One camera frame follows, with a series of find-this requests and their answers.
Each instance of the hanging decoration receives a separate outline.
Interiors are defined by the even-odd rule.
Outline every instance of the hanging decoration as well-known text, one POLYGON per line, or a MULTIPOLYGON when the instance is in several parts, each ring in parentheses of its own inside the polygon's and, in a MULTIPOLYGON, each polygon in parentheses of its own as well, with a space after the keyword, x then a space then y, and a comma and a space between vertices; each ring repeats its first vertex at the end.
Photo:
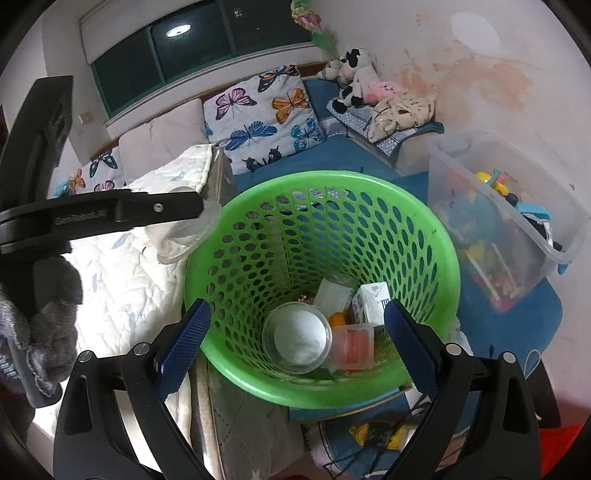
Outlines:
POLYGON ((293 0, 291 2, 291 17, 294 22, 310 32, 312 42, 322 50, 328 52, 332 58, 338 59, 336 39, 333 35, 325 33, 320 24, 320 15, 310 8, 311 0, 293 0))

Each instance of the butterfly pillow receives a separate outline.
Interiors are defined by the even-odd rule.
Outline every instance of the butterfly pillow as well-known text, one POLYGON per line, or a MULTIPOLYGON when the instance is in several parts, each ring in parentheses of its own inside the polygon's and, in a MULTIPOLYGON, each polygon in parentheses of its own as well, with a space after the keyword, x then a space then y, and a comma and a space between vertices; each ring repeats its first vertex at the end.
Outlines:
POLYGON ((79 193, 103 192, 122 189, 125 185, 125 175, 119 160, 119 147, 116 147, 72 172, 67 180, 56 187, 53 196, 63 197, 79 193))
POLYGON ((254 171, 326 138, 294 65, 257 75, 203 105, 210 142, 235 174, 254 171))

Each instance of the clear plastic box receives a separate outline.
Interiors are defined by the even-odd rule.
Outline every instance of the clear plastic box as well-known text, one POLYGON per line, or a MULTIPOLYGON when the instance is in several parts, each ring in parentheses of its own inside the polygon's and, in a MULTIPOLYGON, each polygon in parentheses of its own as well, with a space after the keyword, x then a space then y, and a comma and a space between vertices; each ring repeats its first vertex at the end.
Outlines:
POLYGON ((497 311, 509 310, 546 275, 563 273, 587 233, 589 214, 570 191, 523 153, 484 132, 429 140, 428 205, 446 227, 462 265, 497 311), (521 202, 551 215, 558 251, 475 174, 497 169, 521 202))
POLYGON ((331 370, 366 370, 374 365, 374 326, 369 323, 332 329, 331 370))

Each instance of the green plastic basket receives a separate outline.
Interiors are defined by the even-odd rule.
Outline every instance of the green plastic basket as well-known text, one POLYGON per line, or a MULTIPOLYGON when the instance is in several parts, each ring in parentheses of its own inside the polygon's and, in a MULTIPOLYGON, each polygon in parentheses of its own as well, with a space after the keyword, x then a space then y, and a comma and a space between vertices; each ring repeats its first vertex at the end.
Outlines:
POLYGON ((186 303, 207 300, 212 326, 202 349, 251 394, 298 408, 371 400, 408 381, 388 334, 376 330, 376 366, 332 378, 279 371, 264 353, 268 313, 340 272, 385 281, 417 322, 449 334, 460 296, 453 244, 439 220, 404 190, 362 174, 298 173, 242 193, 190 258, 186 303))

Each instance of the orange fruit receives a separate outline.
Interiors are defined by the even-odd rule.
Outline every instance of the orange fruit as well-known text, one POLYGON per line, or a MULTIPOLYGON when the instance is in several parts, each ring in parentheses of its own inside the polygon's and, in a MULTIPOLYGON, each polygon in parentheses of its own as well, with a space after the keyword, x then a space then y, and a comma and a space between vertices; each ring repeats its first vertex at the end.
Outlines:
POLYGON ((329 317, 329 325, 331 328, 342 327, 344 325, 347 325, 347 320, 345 320, 345 314, 343 312, 333 313, 329 317))

